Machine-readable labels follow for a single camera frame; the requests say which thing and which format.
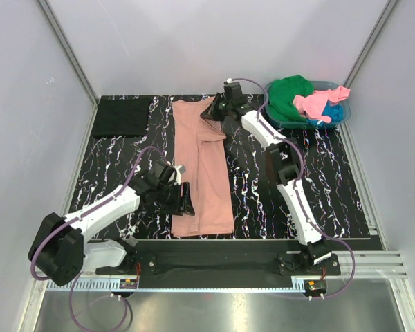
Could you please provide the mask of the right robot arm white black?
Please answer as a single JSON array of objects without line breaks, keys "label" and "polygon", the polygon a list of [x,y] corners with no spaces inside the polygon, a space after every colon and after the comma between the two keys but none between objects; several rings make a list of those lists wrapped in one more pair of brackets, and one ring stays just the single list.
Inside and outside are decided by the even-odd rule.
[{"label": "right robot arm white black", "polygon": [[299,265],[308,274],[318,273],[332,252],[304,193],[304,161],[297,144],[276,131],[243,95],[228,98],[224,93],[216,94],[201,117],[219,122],[231,117],[264,148],[266,175],[283,196],[295,224],[301,245]]}]

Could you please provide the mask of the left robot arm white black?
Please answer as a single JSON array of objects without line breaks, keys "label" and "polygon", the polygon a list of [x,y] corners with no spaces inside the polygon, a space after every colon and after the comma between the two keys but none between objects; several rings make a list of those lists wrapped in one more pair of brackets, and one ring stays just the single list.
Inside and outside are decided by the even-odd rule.
[{"label": "left robot arm white black", "polygon": [[139,267],[135,242],[120,237],[96,242],[92,238],[139,208],[156,205],[174,216],[194,216],[190,184],[183,181],[183,165],[156,161],[94,203],[60,216],[44,217],[28,253],[35,279],[67,285],[82,272],[131,275]]}]

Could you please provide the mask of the dusty pink t shirt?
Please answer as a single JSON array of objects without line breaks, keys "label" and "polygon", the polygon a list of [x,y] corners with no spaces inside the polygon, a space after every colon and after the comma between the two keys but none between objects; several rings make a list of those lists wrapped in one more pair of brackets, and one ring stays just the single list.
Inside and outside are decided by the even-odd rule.
[{"label": "dusty pink t shirt", "polygon": [[175,124],[174,160],[184,165],[182,181],[190,184],[195,215],[172,217],[175,237],[231,234],[234,215],[221,123],[201,117],[213,102],[172,102]]}]

